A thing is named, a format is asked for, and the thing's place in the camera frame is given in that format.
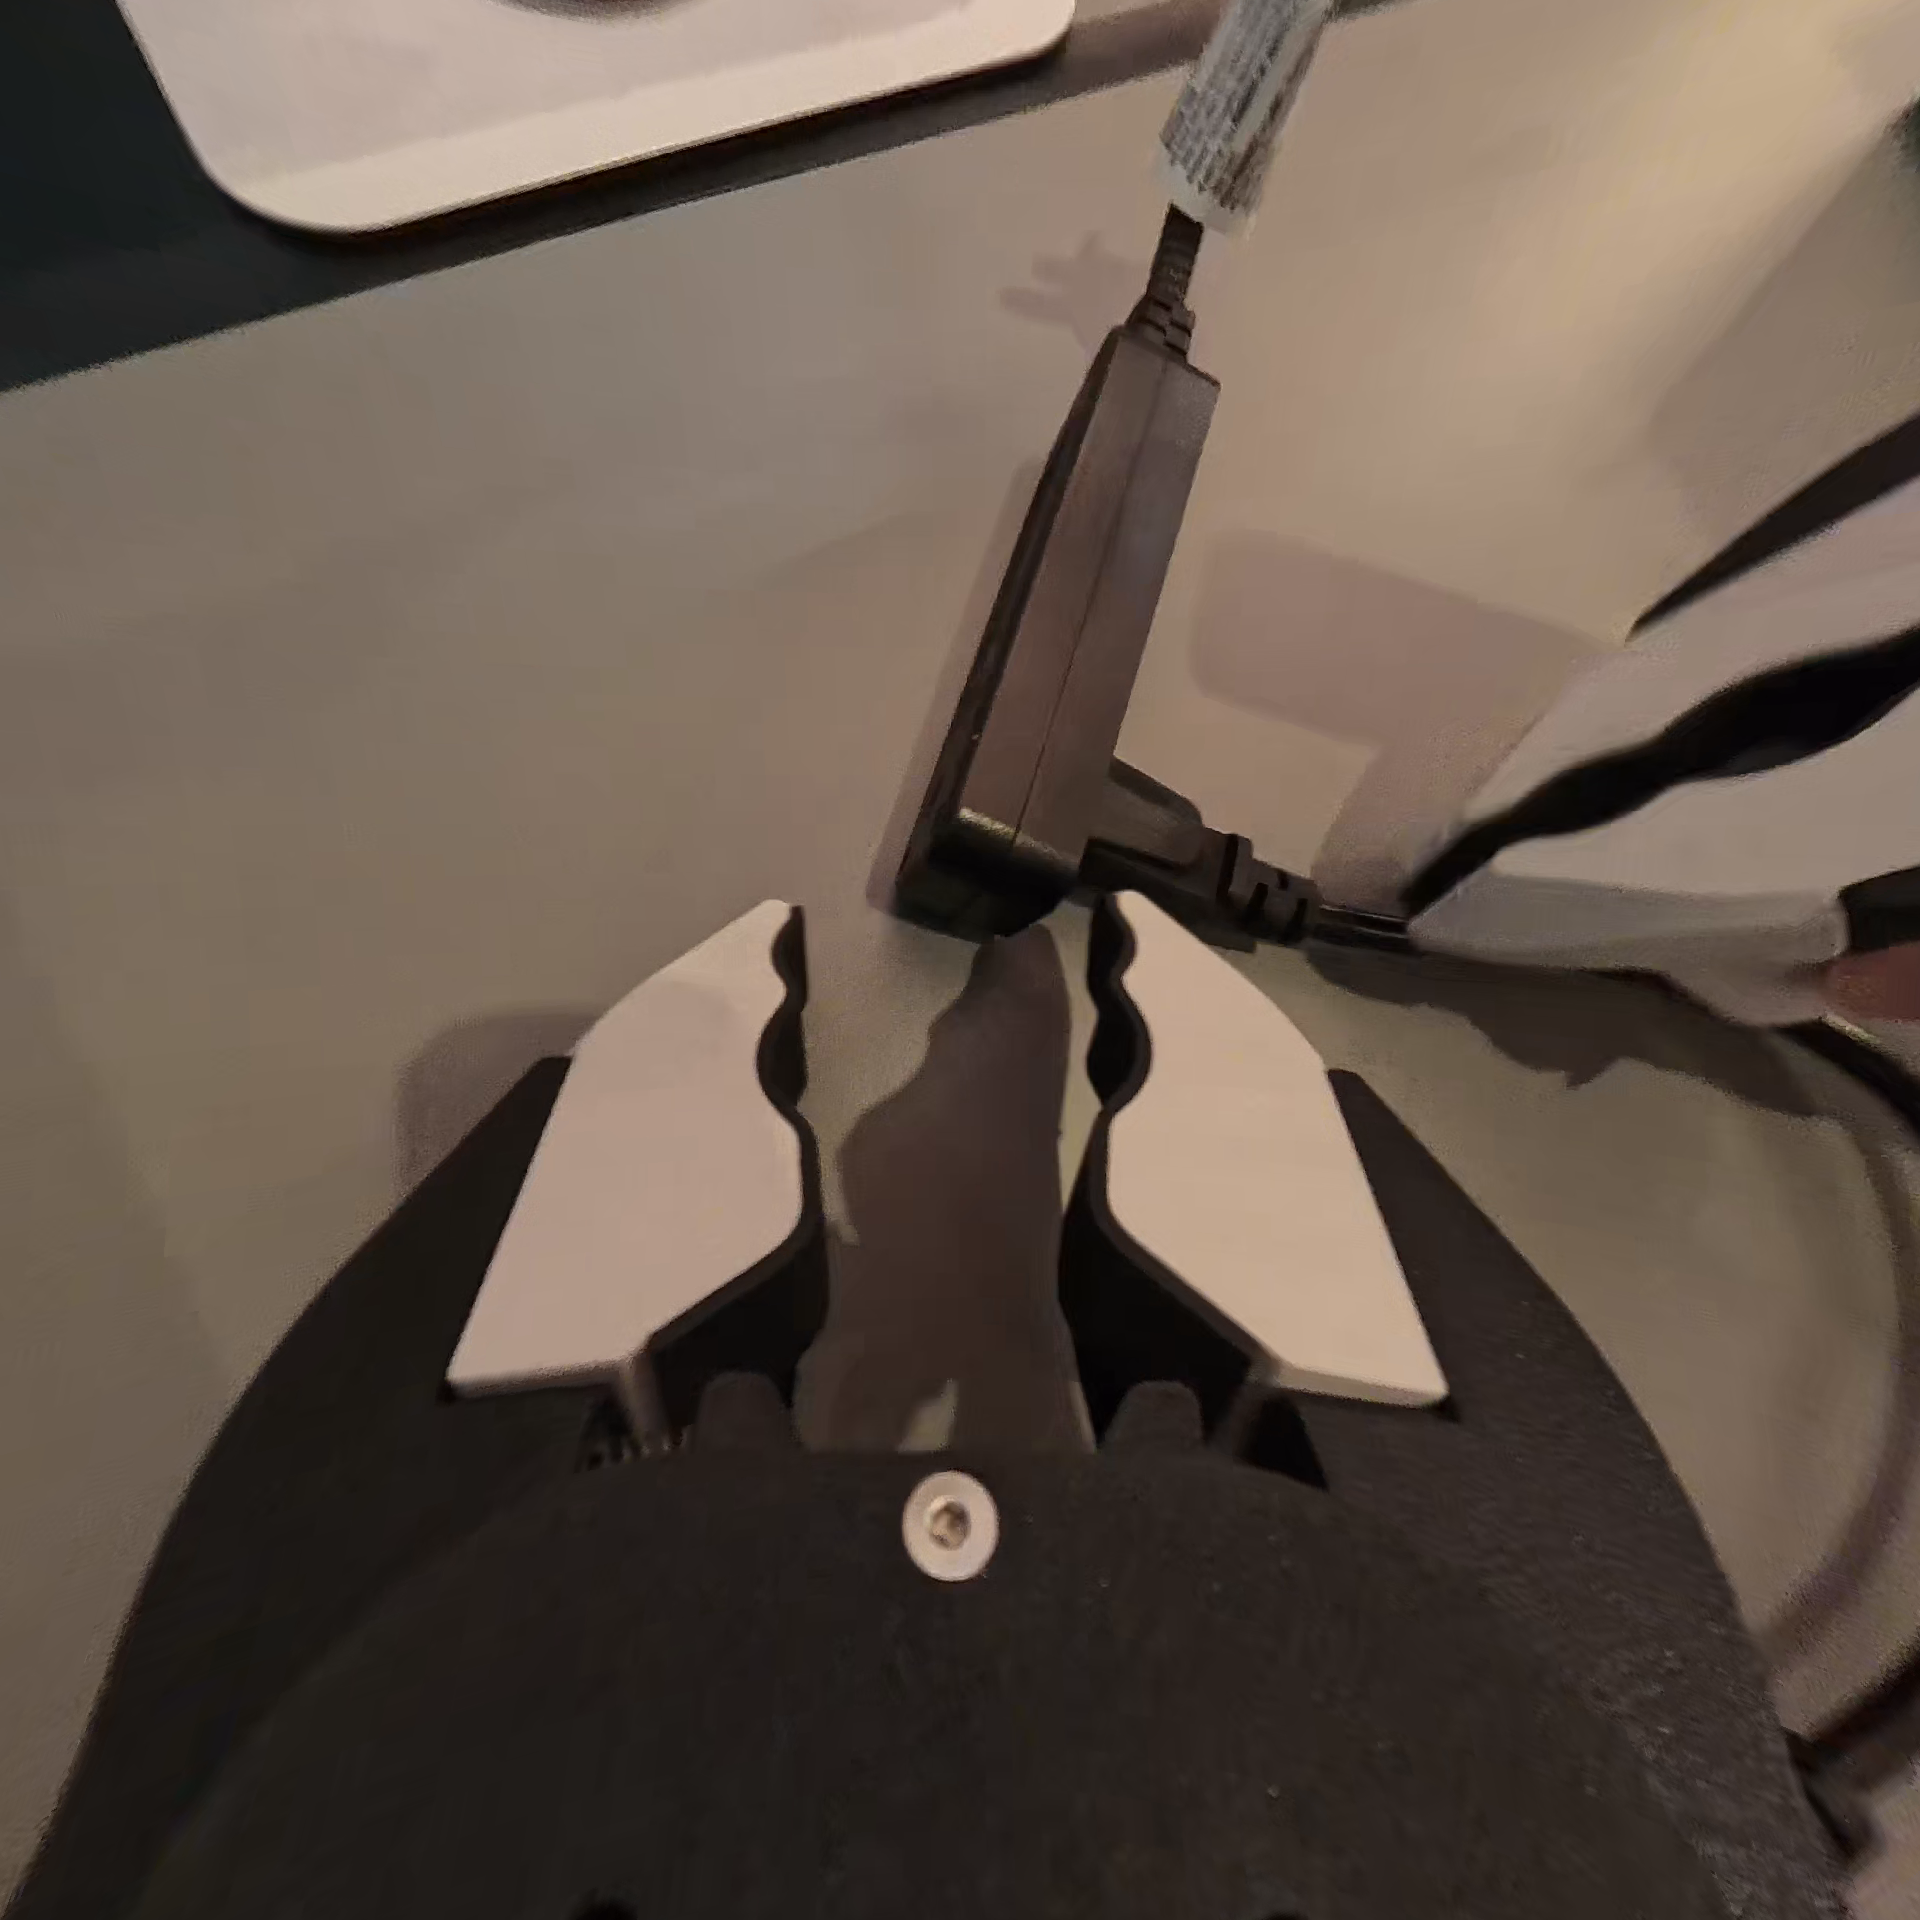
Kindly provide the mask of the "document holder with white base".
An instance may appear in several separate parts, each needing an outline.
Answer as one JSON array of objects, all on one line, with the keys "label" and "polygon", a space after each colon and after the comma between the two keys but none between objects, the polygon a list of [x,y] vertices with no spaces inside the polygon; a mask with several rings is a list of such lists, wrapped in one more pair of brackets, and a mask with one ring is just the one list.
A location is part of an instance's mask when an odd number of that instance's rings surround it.
[{"label": "document holder with white base", "polygon": [[122,2],[207,178],[383,234],[1056,47],[1072,2]]}]

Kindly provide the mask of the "black power strip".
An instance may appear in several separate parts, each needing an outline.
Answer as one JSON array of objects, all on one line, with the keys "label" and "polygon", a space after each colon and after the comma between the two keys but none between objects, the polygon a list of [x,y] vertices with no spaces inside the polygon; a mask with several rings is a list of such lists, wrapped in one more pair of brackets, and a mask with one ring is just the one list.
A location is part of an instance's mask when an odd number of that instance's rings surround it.
[{"label": "black power strip", "polygon": [[1069,895],[1141,892],[1229,949],[1296,943],[1311,884],[1207,828],[1117,757],[1218,384],[1193,363],[1193,269],[1260,206],[1335,4],[1228,4],[1160,134],[1168,211],[1143,290],[1047,452],[890,886],[961,940]]}]

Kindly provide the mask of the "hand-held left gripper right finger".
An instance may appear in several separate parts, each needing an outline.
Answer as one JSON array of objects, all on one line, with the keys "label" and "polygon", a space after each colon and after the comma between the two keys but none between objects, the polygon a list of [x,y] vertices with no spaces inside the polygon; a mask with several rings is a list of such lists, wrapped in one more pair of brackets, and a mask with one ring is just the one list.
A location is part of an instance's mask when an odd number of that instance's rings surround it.
[{"label": "hand-held left gripper right finger", "polygon": [[1274,1000],[1143,893],[1087,930],[1095,1119],[1063,1223],[1087,1411],[1296,1392],[1438,1407],[1449,1381],[1333,1074]]}]

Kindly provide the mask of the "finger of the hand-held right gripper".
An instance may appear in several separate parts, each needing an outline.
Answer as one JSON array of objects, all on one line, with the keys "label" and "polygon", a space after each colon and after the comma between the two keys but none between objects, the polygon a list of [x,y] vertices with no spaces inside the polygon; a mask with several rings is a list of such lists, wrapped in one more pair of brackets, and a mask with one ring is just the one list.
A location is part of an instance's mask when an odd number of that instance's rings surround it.
[{"label": "finger of the hand-held right gripper", "polygon": [[1408,877],[1432,952],[1639,971],[1745,1023],[1916,946],[1916,661],[1608,661]]},{"label": "finger of the hand-held right gripper", "polygon": [[1698,597],[1566,684],[1458,820],[1478,826],[1548,780],[1637,749],[1710,698],[1918,622],[1918,484],[1903,484]]}]

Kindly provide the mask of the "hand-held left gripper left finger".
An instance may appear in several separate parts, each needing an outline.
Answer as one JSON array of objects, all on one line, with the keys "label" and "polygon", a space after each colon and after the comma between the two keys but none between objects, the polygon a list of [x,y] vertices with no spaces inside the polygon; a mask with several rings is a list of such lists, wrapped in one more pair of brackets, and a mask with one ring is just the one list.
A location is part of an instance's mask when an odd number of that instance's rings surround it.
[{"label": "hand-held left gripper left finger", "polygon": [[721,1373],[783,1397],[825,1322],[806,1090],[806,930],[764,901],[574,1044],[445,1382],[592,1384],[696,1405]]}]

